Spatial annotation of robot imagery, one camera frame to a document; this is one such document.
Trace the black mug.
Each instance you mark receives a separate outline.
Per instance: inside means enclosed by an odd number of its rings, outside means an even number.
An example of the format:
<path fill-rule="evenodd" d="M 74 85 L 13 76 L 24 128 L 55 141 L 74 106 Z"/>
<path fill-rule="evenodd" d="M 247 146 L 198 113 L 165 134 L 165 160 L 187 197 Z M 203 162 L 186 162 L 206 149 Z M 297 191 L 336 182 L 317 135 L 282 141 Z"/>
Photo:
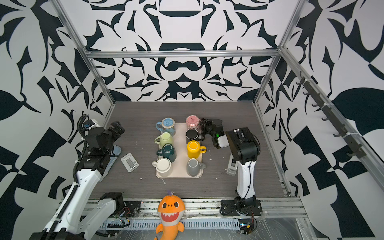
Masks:
<path fill-rule="evenodd" d="M 186 143 L 188 144 L 191 141 L 204 141 L 205 136 L 201 135 L 197 129 L 188 129 L 186 131 Z"/>

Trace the beige plastic tray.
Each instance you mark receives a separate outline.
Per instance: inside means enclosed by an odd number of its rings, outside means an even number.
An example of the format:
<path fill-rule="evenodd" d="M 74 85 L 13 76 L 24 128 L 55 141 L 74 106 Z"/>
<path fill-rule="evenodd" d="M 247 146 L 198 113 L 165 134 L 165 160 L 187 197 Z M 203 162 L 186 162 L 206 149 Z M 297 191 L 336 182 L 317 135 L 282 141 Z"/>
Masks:
<path fill-rule="evenodd" d="M 185 133 L 187 131 L 186 124 L 175 124 L 176 133 L 173 136 L 174 147 L 176 150 L 176 160 L 172 163 L 172 172 L 163 177 L 157 170 L 155 170 L 156 177 L 159 179 L 197 179 L 203 175 L 204 170 L 200 169 L 199 173 L 195 177 L 191 177 L 187 171 L 187 165 L 189 157 L 187 154 L 187 143 Z"/>

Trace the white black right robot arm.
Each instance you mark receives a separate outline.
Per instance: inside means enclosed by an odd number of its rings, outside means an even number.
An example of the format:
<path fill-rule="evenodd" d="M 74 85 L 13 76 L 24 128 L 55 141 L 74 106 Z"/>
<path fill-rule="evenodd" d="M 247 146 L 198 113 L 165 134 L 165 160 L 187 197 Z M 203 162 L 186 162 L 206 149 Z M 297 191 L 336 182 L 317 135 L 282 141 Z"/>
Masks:
<path fill-rule="evenodd" d="M 204 135 L 212 137 L 213 146 L 217 149 L 229 147 L 231 155 L 227 174 L 238 176 L 235 206 L 243 212 L 256 205 L 254 190 L 254 170 L 261 153 L 258 138 L 247 127 L 224 131 L 220 119 L 201 119 L 200 127 Z"/>

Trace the wall hook rail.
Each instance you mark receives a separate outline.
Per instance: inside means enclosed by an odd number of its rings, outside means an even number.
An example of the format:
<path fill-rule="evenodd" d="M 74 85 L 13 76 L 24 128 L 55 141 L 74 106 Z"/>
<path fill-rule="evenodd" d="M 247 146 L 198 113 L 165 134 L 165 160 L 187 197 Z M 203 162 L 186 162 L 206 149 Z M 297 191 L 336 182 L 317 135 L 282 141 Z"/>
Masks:
<path fill-rule="evenodd" d="M 351 127 L 347 126 L 347 122 L 342 117 L 340 111 L 336 106 L 331 103 L 328 97 L 322 92 L 322 90 L 317 86 L 313 79 L 306 79 L 302 72 L 300 72 L 300 80 L 297 85 L 302 85 L 307 92 L 304 92 L 304 95 L 311 96 L 315 101 L 315 104 L 312 104 L 314 108 L 319 108 L 325 118 L 322 118 L 322 121 L 329 121 L 333 127 L 336 129 L 337 133 L 333 134 L 335 138 L 343 138 L 346 144 L 351 149 L 352 153 L 347 153 L 349 157 L 356 156 L 361 159 L 367 155 L 363 150 L 363 145 L 360 140 L 358 140 L 358 133 L 352 130 Z"/>

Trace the yellow mug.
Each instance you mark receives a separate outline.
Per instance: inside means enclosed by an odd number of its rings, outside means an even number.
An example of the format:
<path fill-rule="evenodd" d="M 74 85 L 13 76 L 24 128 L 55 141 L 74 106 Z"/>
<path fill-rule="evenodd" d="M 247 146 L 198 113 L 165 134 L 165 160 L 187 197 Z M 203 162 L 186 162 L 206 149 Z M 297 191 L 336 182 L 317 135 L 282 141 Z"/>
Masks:
<path fill-rule="evenodd" d="M 189 141 L 187 144 L 187 154 L 190 159 L 198 159 L 201 154 L 207 152 L 205 146 L 201 146 L 198 141 Z"/>

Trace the left grey docking plate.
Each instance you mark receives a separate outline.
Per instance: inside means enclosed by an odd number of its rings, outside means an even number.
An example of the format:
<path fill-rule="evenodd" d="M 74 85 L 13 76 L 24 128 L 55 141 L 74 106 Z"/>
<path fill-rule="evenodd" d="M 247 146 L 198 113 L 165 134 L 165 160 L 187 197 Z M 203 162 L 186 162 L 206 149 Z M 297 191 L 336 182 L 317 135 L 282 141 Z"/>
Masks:
<path fill-rule="evenodd" d="M 129 173 L 133 172 L 135 169 L 139 167 L 137 160 L 134 158 L 134 156 L 131 153 L 128 153 L 127 155 L 123 156 L 121 158 L 121 161 Z"/>

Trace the orange shark plush toy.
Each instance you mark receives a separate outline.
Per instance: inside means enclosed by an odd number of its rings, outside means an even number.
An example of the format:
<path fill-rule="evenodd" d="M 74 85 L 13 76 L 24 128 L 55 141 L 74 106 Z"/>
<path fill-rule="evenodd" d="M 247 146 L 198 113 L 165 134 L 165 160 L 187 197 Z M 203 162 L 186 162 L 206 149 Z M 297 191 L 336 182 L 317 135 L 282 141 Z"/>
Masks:
<path fill-rule="evenodd" d="M 158 205 L 161 223 L 156 228 L 156 234 L 162 233 L 160 240 L 175 240 L 179 232 L 184 232 L 181 218 L 185 211 L 184 201 L 173 192 L 168 192 Z"/>

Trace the right grey docking plate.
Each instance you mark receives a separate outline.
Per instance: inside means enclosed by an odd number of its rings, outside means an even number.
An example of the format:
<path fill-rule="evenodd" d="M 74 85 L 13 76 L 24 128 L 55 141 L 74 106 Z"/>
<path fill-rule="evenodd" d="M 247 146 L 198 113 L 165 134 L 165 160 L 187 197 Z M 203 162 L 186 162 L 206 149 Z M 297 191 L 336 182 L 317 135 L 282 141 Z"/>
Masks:
<path fill-rule="evenodd" d="M 238 169 L 237 161 L 234 159 L 233 155 L 230 154 L 229 163 L 228 163 L 226 172 L 230 176 L 235 176 L 237 173 L 237 169 Z"/>

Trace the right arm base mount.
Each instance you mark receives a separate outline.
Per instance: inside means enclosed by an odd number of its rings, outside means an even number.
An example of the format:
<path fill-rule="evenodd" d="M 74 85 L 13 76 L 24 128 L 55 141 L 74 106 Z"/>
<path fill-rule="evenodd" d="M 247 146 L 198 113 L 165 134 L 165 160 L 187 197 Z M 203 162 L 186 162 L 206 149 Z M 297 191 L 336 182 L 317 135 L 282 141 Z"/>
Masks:
<path fill-rule="evenodd" d="M 261 202 L 255 198 L 221 200 L 220 214 L 223 216 L 261 216 L 262 212 Z"/>

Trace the blue butterfly mug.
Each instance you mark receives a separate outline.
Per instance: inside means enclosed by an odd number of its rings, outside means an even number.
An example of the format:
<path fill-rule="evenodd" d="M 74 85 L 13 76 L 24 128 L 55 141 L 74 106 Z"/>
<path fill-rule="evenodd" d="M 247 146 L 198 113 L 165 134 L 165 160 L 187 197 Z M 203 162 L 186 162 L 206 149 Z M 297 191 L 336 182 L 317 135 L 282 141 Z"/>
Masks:
<path fill-rule="evenodd" d="M 176 133 L 176 122 L 173 118 L 164 118 L 162 121 L 156 123 L 158 131 L 167 132 L 174 136 Z"/>

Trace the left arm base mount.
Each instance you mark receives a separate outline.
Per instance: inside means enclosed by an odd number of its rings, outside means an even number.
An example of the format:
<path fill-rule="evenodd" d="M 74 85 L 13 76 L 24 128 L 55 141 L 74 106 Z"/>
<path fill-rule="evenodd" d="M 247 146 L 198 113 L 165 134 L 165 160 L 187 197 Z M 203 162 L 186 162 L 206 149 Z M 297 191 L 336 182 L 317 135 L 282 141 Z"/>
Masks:
<path fill-rule="evenodd" d="M 119 212 L 121 218 L 137 217 L 141 211 L 141 201 L 125 201 L 123 209 Z"/>

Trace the pink ghost pattern mug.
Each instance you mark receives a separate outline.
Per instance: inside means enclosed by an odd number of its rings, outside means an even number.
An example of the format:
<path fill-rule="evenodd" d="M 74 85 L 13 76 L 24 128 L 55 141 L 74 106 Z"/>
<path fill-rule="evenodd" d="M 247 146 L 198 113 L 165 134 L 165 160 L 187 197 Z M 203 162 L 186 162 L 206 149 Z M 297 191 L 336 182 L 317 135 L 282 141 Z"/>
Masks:
<path fill-rule="evenodd" d="M 200 118 L 196 115 L 190 115 L 186 118 L 186 125 L 188 129 L 195 129 L 200 131 L 201 125 L 200 125 Z"/>

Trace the grey mug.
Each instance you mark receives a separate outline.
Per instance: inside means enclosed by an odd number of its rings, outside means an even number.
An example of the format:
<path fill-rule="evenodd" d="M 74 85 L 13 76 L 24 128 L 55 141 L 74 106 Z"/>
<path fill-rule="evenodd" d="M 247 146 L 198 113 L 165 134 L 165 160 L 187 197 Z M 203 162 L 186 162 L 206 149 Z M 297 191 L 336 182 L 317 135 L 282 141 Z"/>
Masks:
<path fill-rule="evenodd" d="M 206 168 L 206 165 L 204 163 L 199 162 L 197 159 L 192 158 L 189 159 L 187 163 L 187 173 L 191 177 L 196 177 L 200 170 L 203 170 Z"/>

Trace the dark green mug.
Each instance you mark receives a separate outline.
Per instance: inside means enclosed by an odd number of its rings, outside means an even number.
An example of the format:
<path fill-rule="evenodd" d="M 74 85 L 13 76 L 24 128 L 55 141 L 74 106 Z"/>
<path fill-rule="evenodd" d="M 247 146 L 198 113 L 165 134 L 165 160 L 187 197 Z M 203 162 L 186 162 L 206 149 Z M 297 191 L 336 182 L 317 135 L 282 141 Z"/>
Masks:
<path fill-rule="evenodd" d="M 173 163 L 177 158 L 177 153 L 172 144 L 165 144 L 161 149 L 157 151 L 157 156 L 166 158 Z"/>

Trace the white cream mug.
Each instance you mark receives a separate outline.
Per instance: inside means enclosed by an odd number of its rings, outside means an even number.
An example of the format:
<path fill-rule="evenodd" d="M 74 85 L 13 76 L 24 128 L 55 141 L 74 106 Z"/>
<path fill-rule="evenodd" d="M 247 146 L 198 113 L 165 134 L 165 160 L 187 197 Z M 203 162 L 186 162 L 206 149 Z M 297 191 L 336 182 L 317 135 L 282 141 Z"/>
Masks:
<path fill-rule="evenodd" d="M 161 158 L 152 162 L 152 166 L 156 168 L 156 175 L 158 178 L 167 178 L 173 171 L 172 163 L 167 158 Z"/>

